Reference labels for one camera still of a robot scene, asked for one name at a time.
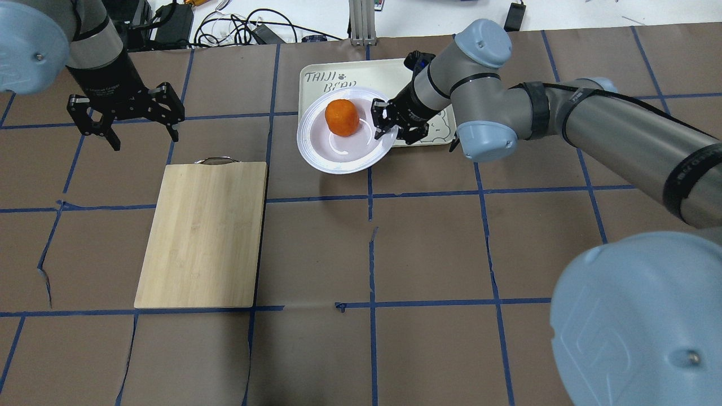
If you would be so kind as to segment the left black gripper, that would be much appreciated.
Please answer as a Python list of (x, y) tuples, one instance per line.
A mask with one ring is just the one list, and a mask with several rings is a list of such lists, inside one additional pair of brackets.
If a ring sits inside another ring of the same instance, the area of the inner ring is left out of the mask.
[(186, 118), (184, 105), (170, 82), (140, 90), (121, 101), (70, 95), (67, 111), (81, 134), (102, 136), (116, 152), (121, 141), (112, 128), (115, 120), (146, 118), (166, 126), (172, 142), (179, 142), (178, 125)]

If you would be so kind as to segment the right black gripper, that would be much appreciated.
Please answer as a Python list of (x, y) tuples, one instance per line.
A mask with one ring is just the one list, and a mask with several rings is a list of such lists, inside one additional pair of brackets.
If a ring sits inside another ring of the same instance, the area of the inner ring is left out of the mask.
[(397, 131), (395, 138), (404, 145), (413, 145), (428, 136), (433, 109), (406, 100), (398, 105), (395, 100), (384, 101), (374, 98), (371, 103), (371, 118), (375, 128), (374, 139), (379, 140), (390, 132)]

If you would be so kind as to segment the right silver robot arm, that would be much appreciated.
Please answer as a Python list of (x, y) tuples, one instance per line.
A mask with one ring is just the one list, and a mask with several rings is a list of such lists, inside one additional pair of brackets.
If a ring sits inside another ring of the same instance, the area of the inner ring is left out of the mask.
[[(720, 137), (720, 23), (511, 34), (502, 77), (603, 68), (620, 90)], [(603, 242), (688, 232), (559, 137), (473, 165), (394, 148), (369, 170), (372, 404), (573, 405), (554, 364), (552, 290)]]

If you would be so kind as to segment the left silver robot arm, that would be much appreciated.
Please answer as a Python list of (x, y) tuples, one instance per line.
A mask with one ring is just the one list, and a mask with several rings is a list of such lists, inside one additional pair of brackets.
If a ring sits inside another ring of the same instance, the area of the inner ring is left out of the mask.
[(146, 118), (165, 126), (172, 141), (185, 108), (169, 82), (144, 84), (101, 1), (3, 1), (2, 91), (42, 92), (65, 68), (80, 86), (67, 112), (83, 136), (121, 141), (117, 120)]

